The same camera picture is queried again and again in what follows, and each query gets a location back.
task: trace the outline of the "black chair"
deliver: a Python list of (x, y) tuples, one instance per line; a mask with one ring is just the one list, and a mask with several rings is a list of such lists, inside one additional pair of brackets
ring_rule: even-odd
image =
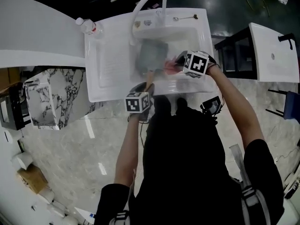
[(296, 119), (300, 123), (300, 94), (291, 91), (286, 92), (282, 90), (275, 91), (275, 90), (268, 89), (268, 91), (284, 94), (286, 96), (285, 109), (283, 112), (277, 109), (276, 109), (277, 112), (271, 111), (269, 109), (266, 109), (266, 111), (273, 113), (284, 119)]

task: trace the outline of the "person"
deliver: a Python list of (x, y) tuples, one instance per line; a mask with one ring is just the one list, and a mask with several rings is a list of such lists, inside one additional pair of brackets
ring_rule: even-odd
[[(218, 66), (206, 72), (219, 87), (245, 150), (244, 166), (266, 201), (275, 225), (284, 212), (283, 186), (257, 116)], [(225, 152), (212, 116), (177, 101), (176, 115), (165, 96), (154, 97), (143, 151), (144, 179), (129, 193), (138, 164), (139, 115), (130, 116), (113, 184), (101, 191), (95, 224), (106, 225), (122, 212), (129, 196), (130, 224), (244, 224), (241, 188), (229, 176)], [(248, 208), (251, 224), (265, 224), (261, 205)]]

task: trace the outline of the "bottle cap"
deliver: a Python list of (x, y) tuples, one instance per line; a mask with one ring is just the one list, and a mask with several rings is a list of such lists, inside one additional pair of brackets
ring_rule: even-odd
[(78, 18), (76, 19), (76, 24), (77, 24), (77, 25), (81, 25), (81, 24), (83, 24), (83, 22), (84, 22), (84, 20), (83, 20), (81, 17), (78, 17)]

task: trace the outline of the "cardboard box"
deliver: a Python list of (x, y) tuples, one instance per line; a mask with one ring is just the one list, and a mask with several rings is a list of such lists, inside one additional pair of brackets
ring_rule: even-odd
[(20, 169), (18, 174), (23, 180), (23, 183), (36, 194), (38, 194), (48, 184), (42, 171), (33, 164), (30, 164), (27, 170)]
[(0, 68), (0, 93), (20, 81), (20, 71), (18, 67)]

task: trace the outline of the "backpack strap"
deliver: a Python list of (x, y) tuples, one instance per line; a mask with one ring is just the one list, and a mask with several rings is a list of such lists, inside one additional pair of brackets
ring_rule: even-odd
[(243, 156), (240, 151), (239, 145), (238, 144), (233, 145), (230, 147), (230, 149), (234, 156), (235, 162), (237, 163), (240, 169), (240, 175), (243, 179), (243, 182), (240, 183), (240, 186), (242, 191), (242, 210), (243, 210), (245, 225), (250, 225), (248, 207), (252, 207), (258, 203), (260, 203), (262, 206), (262, 210), (266, 219), (266, 225), (271, 225), (270, 213), (269, 213), (266, 200), (264, 199), (264, 196), (261, 193), (261, 191), (258, 189), (254, 189), (251, 185), (250, 179), (246, 173)]

